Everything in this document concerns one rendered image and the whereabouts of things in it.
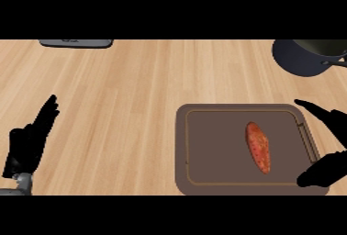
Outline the grey flat appliance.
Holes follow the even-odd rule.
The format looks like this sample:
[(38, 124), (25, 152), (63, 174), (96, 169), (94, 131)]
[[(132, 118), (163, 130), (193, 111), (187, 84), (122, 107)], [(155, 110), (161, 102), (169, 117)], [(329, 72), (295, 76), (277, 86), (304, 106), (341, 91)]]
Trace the grey flat appliance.
[(56, 48), (103, 49), (112, 45), (110, 39), (41, 39), (39, 44)]

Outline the brown tray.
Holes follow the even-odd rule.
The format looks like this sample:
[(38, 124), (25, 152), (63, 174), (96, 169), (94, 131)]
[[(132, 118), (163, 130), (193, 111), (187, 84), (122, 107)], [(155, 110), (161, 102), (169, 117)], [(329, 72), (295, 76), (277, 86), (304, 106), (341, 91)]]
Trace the brown tray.
[[(270, 143), (271, 168), (251, 156), (245, 127), (257, 123)], [(296, 185), (320, 159), (299, 109), (286, 104), (187, 104), (175, 112), (174, 181), (186, 195), (323, 196)]]

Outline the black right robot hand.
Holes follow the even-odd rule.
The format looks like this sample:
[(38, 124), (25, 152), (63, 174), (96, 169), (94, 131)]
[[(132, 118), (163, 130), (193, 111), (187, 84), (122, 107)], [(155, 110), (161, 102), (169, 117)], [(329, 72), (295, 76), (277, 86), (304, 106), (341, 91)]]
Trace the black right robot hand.
[(299, 99), (295, 99), (293, 103), (321, 121), (345, 148), (344, 151), (327, 153), (296, 178), (296, 185), (301, 187), (327, 187), (347, 175), (347, 114), (335, 109), (327, 111)]

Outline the dark blue pot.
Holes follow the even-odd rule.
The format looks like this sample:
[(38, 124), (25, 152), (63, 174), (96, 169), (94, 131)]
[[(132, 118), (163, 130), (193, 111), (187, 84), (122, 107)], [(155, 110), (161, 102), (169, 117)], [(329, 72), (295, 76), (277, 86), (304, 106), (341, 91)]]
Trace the dark blue pot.
[(347, 68), (347, 39), (277, 39), (273, 59), (290, 74), (311, 77), (332, 66)]

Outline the orange sweet potato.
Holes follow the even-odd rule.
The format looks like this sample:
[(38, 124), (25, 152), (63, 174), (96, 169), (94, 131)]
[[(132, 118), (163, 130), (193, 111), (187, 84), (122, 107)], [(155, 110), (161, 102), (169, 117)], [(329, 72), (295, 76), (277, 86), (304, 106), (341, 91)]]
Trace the orange sweet potato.
[(271, 169), (268, 138), (255, 122), (246, 124), (245, 140), (255, 166), (264, 174), (268, 174)]

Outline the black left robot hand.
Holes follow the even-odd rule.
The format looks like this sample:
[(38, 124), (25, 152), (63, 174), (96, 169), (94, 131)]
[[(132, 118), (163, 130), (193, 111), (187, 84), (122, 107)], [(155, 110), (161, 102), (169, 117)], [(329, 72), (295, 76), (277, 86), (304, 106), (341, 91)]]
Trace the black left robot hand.
[(14, 174), (34, 173), (38, 168), (45, 139), (59, 114), (56, 101), (57, 97), (50, 95), (34, 122), (8, 132), (4, 178), (11, 178)]

